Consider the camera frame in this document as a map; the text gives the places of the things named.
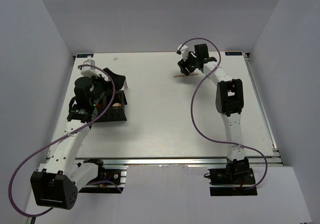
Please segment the wooden stick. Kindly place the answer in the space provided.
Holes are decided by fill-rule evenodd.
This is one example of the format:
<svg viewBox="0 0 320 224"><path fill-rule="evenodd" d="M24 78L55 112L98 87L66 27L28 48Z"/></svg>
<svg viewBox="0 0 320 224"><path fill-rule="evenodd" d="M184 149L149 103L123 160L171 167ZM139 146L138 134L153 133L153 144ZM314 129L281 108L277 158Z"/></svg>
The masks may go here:
<svg viewBox="0 0 320 224"><path fill-rule="evenodd" d="M198 73L191 73L189 75L185 75L185 74L179 74L179 75L174 75L174 78L178 78L178 77L189 77L189 76L195 76L198 75Z"/></svg>

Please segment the pink round puff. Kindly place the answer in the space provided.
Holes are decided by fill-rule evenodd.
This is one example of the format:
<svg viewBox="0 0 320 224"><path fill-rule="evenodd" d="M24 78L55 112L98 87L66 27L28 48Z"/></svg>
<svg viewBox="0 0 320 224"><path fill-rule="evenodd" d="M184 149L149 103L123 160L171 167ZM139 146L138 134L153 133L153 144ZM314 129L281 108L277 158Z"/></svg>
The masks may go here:
<svg viewBox="0 0 320 224"><path fill-rule="evenodd" d="M121 107L122 104L121 104L121 103L114 103L112 106L113 106L113 107Z"/></svg>

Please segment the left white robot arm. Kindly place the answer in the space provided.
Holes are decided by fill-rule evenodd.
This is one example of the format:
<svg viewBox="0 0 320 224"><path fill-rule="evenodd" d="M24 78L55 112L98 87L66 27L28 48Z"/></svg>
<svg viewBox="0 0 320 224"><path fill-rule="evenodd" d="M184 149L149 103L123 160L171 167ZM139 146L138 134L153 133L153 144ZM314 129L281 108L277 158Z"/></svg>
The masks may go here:
<svg viewBox="0 0 320 224"><path fill-rule="evenodd" d="M38 206L70 210L78 192L90 182L99 184L108 180L99 159L74 161L83 140L88 135L92 120L106 113L115 93L121 90L126 77L103 69L108 79L92 69L82 69L82 76L74 82L74 97L70 100L65 127L66 138L59 141L52 157L39 170L33 172L30 183Z"/></svg>

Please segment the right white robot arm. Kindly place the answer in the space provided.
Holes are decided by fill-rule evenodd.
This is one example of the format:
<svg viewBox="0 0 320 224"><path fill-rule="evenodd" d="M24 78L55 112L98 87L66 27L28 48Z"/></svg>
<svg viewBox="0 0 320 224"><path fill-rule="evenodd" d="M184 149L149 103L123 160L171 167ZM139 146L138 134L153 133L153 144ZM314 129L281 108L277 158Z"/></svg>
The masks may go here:
<svg viewBox="0 0 320 224"><path fill-rule="evenodd" d="M220 67L222 56L218 59L210 57L206 44L194 46L190 51L186 45L180 45L177 54L182 56L178 62L180 72L189 76L195 70L200 70L216 86L215 106L221 114L228 154L226 167L221 171L212 171L214 183L237 184L241 183L250 170L249 160L243 148L241 131L241 113L244 107L243 83L240 79L233 79Z"/></svg>

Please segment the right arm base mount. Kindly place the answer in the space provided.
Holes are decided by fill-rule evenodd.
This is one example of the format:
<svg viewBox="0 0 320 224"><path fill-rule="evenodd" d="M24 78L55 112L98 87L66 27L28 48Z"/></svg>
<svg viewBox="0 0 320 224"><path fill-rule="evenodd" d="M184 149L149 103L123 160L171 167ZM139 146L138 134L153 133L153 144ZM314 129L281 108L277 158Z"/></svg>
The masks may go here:
<svg viewBox="0 0 320 224"><path fill-rule="evenodd" d="M257 196L256 187L249 190L249 187L256 184L252 168L246 174L231 179L226 169L208 169L203 175L209 180L209 190L211 197L237 197L237 196Z"/></svg>

